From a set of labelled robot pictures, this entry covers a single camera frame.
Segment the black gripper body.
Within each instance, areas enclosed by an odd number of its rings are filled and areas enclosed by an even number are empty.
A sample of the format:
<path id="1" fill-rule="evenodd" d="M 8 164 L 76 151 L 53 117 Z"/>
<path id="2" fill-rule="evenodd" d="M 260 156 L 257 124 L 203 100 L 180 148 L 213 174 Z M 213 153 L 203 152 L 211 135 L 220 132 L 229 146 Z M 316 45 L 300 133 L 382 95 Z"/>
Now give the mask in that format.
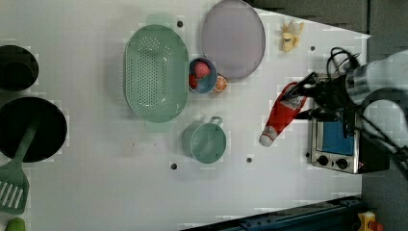
<path id="1" fill-rule="evenodd" d="M 337 78 L 321 78 L 316 84 L 315 102 L 318 104 L 318 119 L 320 121 L 336 121 L 344 109 L 350 105 L 350 99 L 345 89 L 346 76 Z"/>

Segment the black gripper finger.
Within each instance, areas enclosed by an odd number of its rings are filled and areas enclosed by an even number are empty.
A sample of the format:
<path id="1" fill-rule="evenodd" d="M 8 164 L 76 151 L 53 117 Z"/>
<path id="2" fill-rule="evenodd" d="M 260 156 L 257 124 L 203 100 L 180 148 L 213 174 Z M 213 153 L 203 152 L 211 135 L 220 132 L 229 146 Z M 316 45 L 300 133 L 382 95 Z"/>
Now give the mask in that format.
<path id="1" fill-rule="evenodd" d="M 323 113 L 324 113 L 324 110 L 321 108 L 309 109 L 309 110 L 298 113 L 294 118 L 312 120 L 312 119 L 321 117 Z"/>
<path id="2" fill-rule="evenodd" d="M 316 72 L 312 72 L 299 82 L 290 85 L 283 95 L 283 100 L 289 100 L 297 97 L 315 98 L 317 95 L 317 79 L 318 75 Z"/>

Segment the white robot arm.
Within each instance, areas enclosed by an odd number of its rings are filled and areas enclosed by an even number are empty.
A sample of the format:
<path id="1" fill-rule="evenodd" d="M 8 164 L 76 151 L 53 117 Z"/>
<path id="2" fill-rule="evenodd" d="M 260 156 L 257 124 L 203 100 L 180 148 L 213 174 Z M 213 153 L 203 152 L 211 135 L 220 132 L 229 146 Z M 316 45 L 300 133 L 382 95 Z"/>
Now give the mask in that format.
<path id="1" fill-rule="evenodd" d="M 395 149 L 391 159 L 402 175 L 407 174 L 407 148 L 379 129 L 379 126 L 364 115 L 373 102 L 386 100 L 407 112 L 407 65 L 406 51 L 400 51 L 381 61 L 360 65 L 354 57 L 349 58 L 345 74 L 321 81 L 313 72 L 284 93 L 284 99 L 298 96 L 311 97 L 319 108 L 329 115 L 339 111 L 351 111 L 363 119 L 377 133 L 374 137 Z"/>

